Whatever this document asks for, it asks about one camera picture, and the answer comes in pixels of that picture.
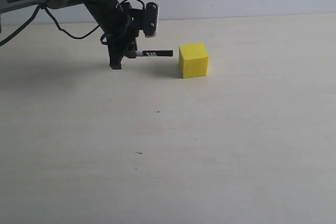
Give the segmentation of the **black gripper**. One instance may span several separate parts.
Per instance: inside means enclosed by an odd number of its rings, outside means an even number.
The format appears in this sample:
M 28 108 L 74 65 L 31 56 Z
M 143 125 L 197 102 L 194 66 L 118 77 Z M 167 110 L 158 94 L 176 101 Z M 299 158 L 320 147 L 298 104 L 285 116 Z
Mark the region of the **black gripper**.
M 102 28 L 101 44 L 108 46 L 109 65 L 113 70 L 121 70 L 123 57 L 137 57 L 137 36 L 142 29 L 144 2 L 141 8 L 134 8 L 130 2 L 117 2 L 113 9 L 112 28 Z

